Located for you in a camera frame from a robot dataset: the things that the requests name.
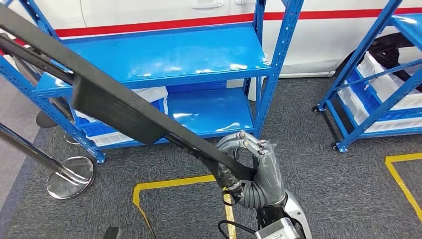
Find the wheel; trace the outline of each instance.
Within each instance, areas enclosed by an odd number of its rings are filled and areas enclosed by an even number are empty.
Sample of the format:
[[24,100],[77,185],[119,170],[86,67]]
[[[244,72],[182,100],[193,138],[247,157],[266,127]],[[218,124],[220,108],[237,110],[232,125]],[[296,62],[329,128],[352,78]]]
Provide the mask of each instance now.
[[332,144],[331,144],[331,148],[332,148],[332,150],[334,150],[334,151],[338,151],[338,146],[337,146],[337,144],[336,144],[336,143],[332,143]]
[[314,113],[318,113],[318,112],[319,112],[319,108],[318,108],[318,106],[314,106],[314,107],[312,107],[312,112],[314,112]]

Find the carpet floor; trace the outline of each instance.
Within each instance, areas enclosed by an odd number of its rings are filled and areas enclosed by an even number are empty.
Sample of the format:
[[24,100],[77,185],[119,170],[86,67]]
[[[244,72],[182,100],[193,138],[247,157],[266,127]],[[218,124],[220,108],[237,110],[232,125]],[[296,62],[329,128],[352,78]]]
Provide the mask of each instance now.
[[[420,152],[421,135],[360,140],[347,153],[335,152],[334,137],[322,115],[311,112],[332,79],[279,82],[262,139],[276,143],[288,189],[303,207],[316,239],[420,239],[422,224],[387,167],[385,156]],[[42,129],[41,148],[57,159],[90,157],[67,144],[60,128]],[[7,221],[8,239],[102,239],[109,226],[122,239],[153,238],[132,203],[138,183],[208,175],[200,162],[171,144],[106,151],[91,188],[65,201],[46,192],[48,172],[33,165]],[[409,190],[421,202],[421,162],[397,163]],[[217,222],[225,219],[216,183],[142,191],[141,207],[159,239],[223,238]],[[236,222],[256,229],[255,213],[233,207]],[[253,235],[236,230],[237,238]]]

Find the metal pole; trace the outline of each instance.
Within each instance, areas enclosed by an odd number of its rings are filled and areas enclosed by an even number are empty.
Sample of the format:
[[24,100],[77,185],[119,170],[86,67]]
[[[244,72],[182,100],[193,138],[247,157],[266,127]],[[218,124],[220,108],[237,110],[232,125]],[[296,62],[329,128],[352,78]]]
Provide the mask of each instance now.
[[89,159],[72,157],[62,164],[1,122],[0,138],[52,171],[47,190],[55,198],[67,199],[82,193],[94,178],[94,165]]

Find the yellow floor tape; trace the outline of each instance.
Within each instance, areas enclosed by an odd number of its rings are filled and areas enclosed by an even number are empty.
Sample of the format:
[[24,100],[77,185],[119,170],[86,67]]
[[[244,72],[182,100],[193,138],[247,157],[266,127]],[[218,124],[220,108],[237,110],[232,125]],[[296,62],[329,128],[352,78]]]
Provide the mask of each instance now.
[[[140,206],[140,196],[139,193],[142,190],[148,190],[148,189],[157,189],[157,188],[169,188],[169,187],[178,187],[183,185],[190,185],[190,184],[196,184],[196,183],[208,183],[208,182],[215,182],[215,178],[212,175],[207,176],[200,176],[200,177],[192,177],[192,178],[182,178],[182,179],[175,179],[175,180],[167,180],[167,181],[157,181],[157,182],[151,182],[151,183],[139,183],[135,186],[133,189],[133,203],[136,205],[136,207],[141,212],[142,216],[145,219],[145,222],[148,226],[148,229],[151,231],[154,238],[157,238],[154,234],[154,231],[152,230],[151,224],[146,216],[146,213],[143,211],[143,209]],[[226,194],[224,196],[224,200],[226,202],[231,202],[230,195]],[[230,206],[224,206],[225,207],[225,213],[227,220],[234,222],[234,216],[233,216],[233,209]],[[228,224],[228,234],[230,239],[236,239],[236,230],[233,225]]]
[[402,189],[403,193],[405,194],[407,200],[412,205],[412,207],[416,211],[416,215],[419,217],[419,220],[422,222],[422,210],[419,207],[417,201],[414,199],[408,188],[406,187],[405,183],[403,182],[402,178],[397,173],[397,170],[394,168],[393,163],[395,162],[402,162],[402,161],[410,161],[422,159],[422,153],[414,153],[414,154],[404,154],[398,156],[388,156],[385,157],[385,165],[387,166],[388,170],[390,171],[391,175],[393,176],[394,180],[396,180],[399,187]]

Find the blue shelving unit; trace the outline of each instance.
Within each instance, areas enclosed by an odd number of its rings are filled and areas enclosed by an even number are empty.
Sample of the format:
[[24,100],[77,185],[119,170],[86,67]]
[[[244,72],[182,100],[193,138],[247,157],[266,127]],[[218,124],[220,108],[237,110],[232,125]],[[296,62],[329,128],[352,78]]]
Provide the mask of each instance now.
[[[224,136],[240,129],[259,137],[303,4],[303,0],[281,1],[286,14],[272,62],[268,62],[262,51],[265,0],[256,1],[252,22],[65,40],[56,35],[33,0],[20,2],[45,33],[128,88],[166,86],[169,117],[202,137]],[[63,122],[60,112],[45,106],[50,97],[69,98],[71,86],[48,73],[40,76],[36,86],[30,86],[3,58],[0,65],[4,66],[0,73],[93,154],[98,163],[105,160],[101,149],[140,145],[132,140],[96,146],[86,138],[87,128],[113,132],[112,128],[78,118],[72,123]],[[247,99],[252,77],[257,78],[255,115]],[[263,89],[262,77],[266,77]],[[243,87],[226,87],[227,80],[242,78]]]
[[[420,67],[404,84],[399,87],[390,97],[385,101],[381,101],[377,93],[370,84],[371,79],[381,77],[383,75],[393,73],[399,70],[406,69],[411,66],[422,64],[422,59],[415,60],[392,69],[374,74],[369,77],[363,77],[356,69],[360,59],[365,55],[365,52],[383,29],[392,25],[397,28],[410,42],[414,44],[419,50],[422,50],[422,13],[393,15],[402,0],[389,0],[385,8],[381,11],[375,23],[366,34],[363,41],[359,44],[356,51],[352,54],[350,60],[343,68],[333,85],[320,101],[320,103],[313,108],[314,112],[322,112],[327,108],[336,122],[340,132],[343,135],[343,140],[332,145],[334,150],[340,152],[347,151],[347,147],[357,139],[383,137],[406,134],[422,133],[422,127],[406,127],[402,129],[392,129],[384,131],[365,132],[369,127],[376,122],[388,120],[402,120],[422,117],[422,108],[392,110],[401,99],[408,93],[414,90],[418,85],[422,84],[422,67]],[[339,97],[338,92],[346,87],[350,87],[354,94],[363,103],[365,110],[369,116],[361,123],[357,123],[354,116],[343,100]],[[349,120],[353,124],[353,129],[347,131],[336,109],[333,106],[332,100],[339,99],[341,106],[346,112]]]

